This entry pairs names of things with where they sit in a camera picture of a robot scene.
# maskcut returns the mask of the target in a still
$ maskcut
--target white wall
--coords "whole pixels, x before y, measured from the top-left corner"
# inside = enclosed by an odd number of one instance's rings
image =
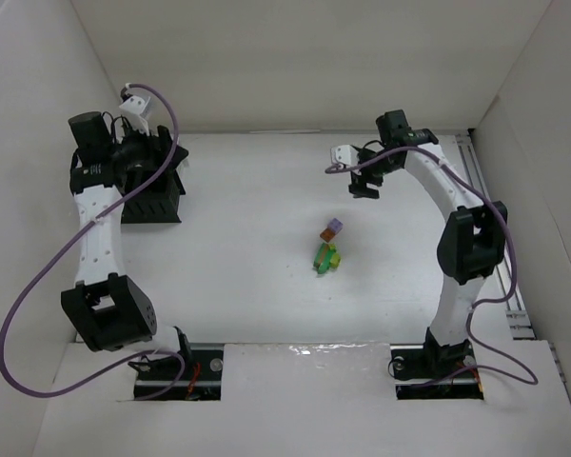
[[[476,127],[549,0],[72,0],[188,130]]]
[[[115,96],[66,0],[0,1],[0,326],[19,290],[77,226],[68,118]],[[72,336],[59,302],[70,257],[24,304],[7,347],[15,376],[49,389]],[[31,455],[46,403],[0,376],[0,457]]]
[[[571,0],[555,0],[474,135],[491,197],[510,209],[521,289],[571,396]]]

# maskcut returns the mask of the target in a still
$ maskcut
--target white floor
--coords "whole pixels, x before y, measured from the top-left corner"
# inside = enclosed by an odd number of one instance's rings
[[[388,346],[350,345],[421,342],[442,285],[443,220],[412,177],[386,176],[381,199],[367,201],[351,198],[348,176],[323,174],[330,146],[367,139],[189,137],[183,223],[125,228],[128,274],[191,341],[268,345],[227,347],[220,402],[130,402],[129,368],[50,400],[34,456],[571,456],[571,407],[550,350],[512,341],[502,306],[480,309],[475,329],[520,355],[538,387],[485,373],[485,401],[397,401]],[[463,170],[454,138],[441,141]],[[317,277],[332,217],[345,224],[343,261]],[[500,293],[494,280],[482,291]],[[55,387],[124,355],[72,344]]]
[[[421,341],[435,314],[444,221],[412,176],[385,177],[380,200],[353,199],[328,176],[329,149],[361,135],[188,137],[182,224],[125,226],[129,276],[160,318],[195,342]],[[444,152],[462,172],[454,137]],[[318,277],[320,232],[333,217],[343,261]],[[499,296],[492,279],[483,294]],[[504,317],[491,331],[502,331]]]

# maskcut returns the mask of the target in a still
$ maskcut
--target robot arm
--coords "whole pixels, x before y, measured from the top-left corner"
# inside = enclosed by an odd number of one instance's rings
[[[135,127],[125,130],[120,143],[110,135],[99,112],[83,113],[69,120],[78,144],[72,161],[74,167],[70,170],[70,190],[81,228],[96,220],[131,187],[139,185],[139,182],[131,183],[138,169],[151,170],[164,160],[171,147],[170,136],[166,128],[160,128],[159,137],[151,135],[143,116],[144,112],[148,113],[147,106],[148,100],[141,97],[130,96],[125,100],[121,109],[133,119],[128,125]],[[185,149],[178,147],[176,151],[165,182],[175,183],[174,169],[187,156]],[[188,362],[190,351],[184,333],[157,321],[152,303],[125,272],[121,247],[123,211],[140,217],[143,208],[152,210],[154,196],[148,193],[141,196],[145,207],[132,200],[130,207],[116,208],[97,220],[96,226],[80,240],[75,286],[62,292],[62,308],[93,351],[135,345],[133,348],[180,352]]]
[[[438,144],[428,129],[413,130],[401,110],[377,119],[381,144],[390,150],[402,146]],[[413,152],[398,152],[382,160],[373,160],[378,152],[342,145],[331,150],[332,162],[367,167],[351,172],[349,191],[356,197],[379,198],[377,189],[383,176],[405,169],[414,176],[439,208],[446,227],[438,244],[438,262],[443,271],[443,288],[436,316],[427,329],[423,353],[413,357],[418,363],[409,371],[396,373],[399,379],[435,378],[453,371],[453,367],[471,353],[465,324],[471,305],[476,302],[484,281],[503,259],[505,239],[493,213],[475,195],[455,185],[443,172],[449,166],[441,149],[433,149],[439,164]],[[495,202],[504,219],[507,210]]]

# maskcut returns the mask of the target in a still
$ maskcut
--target black mounting bracket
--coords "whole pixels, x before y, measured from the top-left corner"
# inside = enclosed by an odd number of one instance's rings
[[[398,348],[396,345],[391,350],[393,375],[400,381],[442,378],[461,368],[466,356],[473,355],[469,341],[465,340],[456,346],[441,347],[428,328],[422,346]]]
[[[78,148],[70,163],[70,190],[116,186],[125,195],[138,189],[165,162],[173,140],[169,129],[159,126],[157,135],[144,134],[124,125],[125,135],[116,141],[99,111],[69,119]],[[188,151],[177,145],[167,168],[150,186],[125,203],[122,224],[178,223],[180,196],[185,195],[178,166]]]
[[[188,347],[190,354],[189,358],[185,357],[187,364],[184,374],[174,387],[152,400],[220,400],[224,345]],[[171,384],[180,370],[180,363],[175,357],[129,362],[129,366],[137,371],[137,380],[133,389],[134,398],[146,397],[165,388]]]

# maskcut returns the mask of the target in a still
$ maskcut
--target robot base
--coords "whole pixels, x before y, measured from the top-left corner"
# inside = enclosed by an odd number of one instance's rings
[[[423,345],[391,345],[389,371],[397,381],[398,399],[483,399],[480,376],[472,371],[429,387],[415,386],[443,378],[473,361],[473,357],[468,341],[455,347],[440,347],[429,329]]]
[[[163,395],[153,398],[152,401],[220,400],[224,345],[191,344],[190,354],[191,359],[187,364],[187,369],[177,384]],[[138,372],[133,389],[134,398],[150,395],[168,386],[180,369],[180,363],[174,357],[133,362],[129,363],[129,366]]]

